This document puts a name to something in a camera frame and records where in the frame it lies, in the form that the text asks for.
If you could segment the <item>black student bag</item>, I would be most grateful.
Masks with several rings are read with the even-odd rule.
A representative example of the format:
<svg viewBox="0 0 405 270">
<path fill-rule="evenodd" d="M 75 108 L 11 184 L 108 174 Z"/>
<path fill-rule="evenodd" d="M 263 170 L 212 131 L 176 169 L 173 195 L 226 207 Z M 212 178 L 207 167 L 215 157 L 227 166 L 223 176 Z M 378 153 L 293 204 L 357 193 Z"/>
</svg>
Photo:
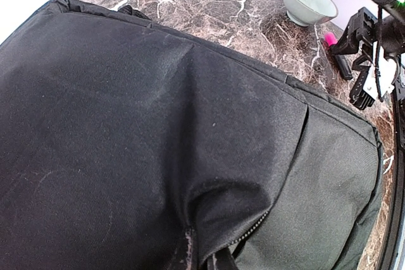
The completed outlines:
<svg viewBox="0 0 405 270">
<path fill-rule="evenodd" d="M 53 0 L 1 44 L 2 269 L 356 269 L 376 128 L 145 18 Z"/>
</svg>

